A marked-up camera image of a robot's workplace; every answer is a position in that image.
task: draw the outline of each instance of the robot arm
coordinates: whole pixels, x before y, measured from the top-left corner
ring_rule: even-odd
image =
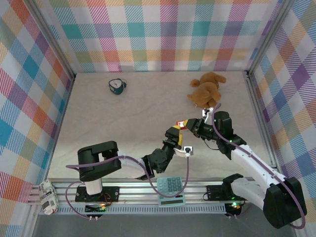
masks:
[[[240,174],[229,176],[223,180],[222,185],[226,196],[231,199],[239,196],[249,200],[263,210],[267,220],[276,228],[283,227],[306,215],[306,205],[299,181],[294,177],[287,179],[256,156],[247,143],[234,134],[232,120],[227,112],[220,111],[214,114],[214,126],[220,134],[218,135],[213,125],[208,124],[207,121],[211,112],[211,110],[204,112],[206,119],[193,118],[186,120],[184,126],[197,138],[215,140],[219,151],[226,155],[228,159],[246,169],[257,182],[257,185],[248,182]],[[102,154],[104,160],[117,157],[117,159],[111,159],[109,162],[102,162],[100,165],[81,166],[77,169],[80,180],[86,184],[87,193],[89,195],[100,193],[102,191],[101,177],[118,171],[122,167],[128,169],[129,175],[125,175],[125,177],[132,176],[133,178],[146,180],[147,176],[144,175],[144,171],[139,168],[136,162],[142,164],[150,178],[155,176],[154,170],[157,173],[163,173],[172,160],[175,151],[179,152],[182,146],[180,130],[179,126],[169,128],[165,133],[167,139],[163,140],[162,149],[156,149],[150,155],[146,155],[132,163],[125,160],[124,157],[117,157],[118,147],[114,141],[80,149],[78,160],[79,165],[82,166],[98,163],[99,154]]]
[[[138,163],[145,166],[150,178],[156,173],[163,173],[175,153],[174,149],[181,149],[182,134],[180,126],[169,128],[163,140],[163,147],[155,149],[151,154],[138,159]],[[104,142],[93,146],[81,148],[78,151],[79,165],[98,163],[101,154],[104,160],[118,156],[118,146],[115,141]],[[121,172],[124,178],[147,180],[145,171],[139,164],[125,158],[115,159],[98,166],[79,168],[79,179],[85,183],[89,195],[102,191],[101,178],[113,172]]]
[[[292,177],[287,179],[261,160],[246,142],[234,134],[232,120],[227,112],[219,111],[214,114],[214,125],[221,137],[214,131],[213,125],[208,124],[209,113],[212,109],[204,110],[206,119],[189,119],[184,126],[195,137],[202,140],[215,140],[219,151],[228,159],[241,165],[257,182],[249,182],[240,174],[229,176],[223,180],[223,191],[232,199],[236,196],[245,198],[263,210],[267,220],[275,228],[281,228],[301,217],[300,210],[290,195],[290,189],[301,206],[304,215],[307,214],[303,191],[300,182]]]

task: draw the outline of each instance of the table surface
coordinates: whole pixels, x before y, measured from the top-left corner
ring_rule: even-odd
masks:
[[[86,146],[114,140],[122,154],[135,158],[162,147],[165,131],[178,120],[201,118],[202,111],[187,98],[193,92],[192,79],[204,72],[95,73],[78,74],[63,120],[48,178],[78,178],[67,164],[77,164],[77,151]],[[227,78],[220,84],[222,107],[233,122],[234,132],[252,150],[270,163],[258,130],[256,117],[242,72],[219,72]],[[121,95],[108,88],[111,79],[127,81]],[[215,143],[208,142],[217,148]],[[219,151],[210,150],[202,140],[183,130],[183,145],[194,147],[190,159],[190,178],[226,177],[247,171]],[[107,177],[122,177],[123,170]],[[173,157],[161,176],[186,175],[184,158]]]

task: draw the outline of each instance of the plaid fabric wall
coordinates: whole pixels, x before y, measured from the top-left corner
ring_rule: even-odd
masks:
[[[296,0],[255,73],[277,158],[303,185],[308,222],[316,222],[315,12],[316,0]]]
[[[0,237],[17,236],[71,81],[22,0],[0,1]]]
[[[281,2],[37,0],[74,71],[90,73],[243,71]]]

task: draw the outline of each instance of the brown teddy bear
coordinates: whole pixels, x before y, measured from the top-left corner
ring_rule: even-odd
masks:
[[[197,89],[188,95],[188,98],[200,108],[210,108],[217,105],[217,101],[221,99],[221,94],[218,92],[219,84],[225,83],[226,78],[216,73],[205,73],[200,80],[194,79],[190,86]]]

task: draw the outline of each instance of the calculator keypad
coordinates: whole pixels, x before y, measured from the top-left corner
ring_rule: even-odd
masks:
[[[182,189],[182,180],[180,177],[158,178],[157,188],[164,195],[175,195]]]

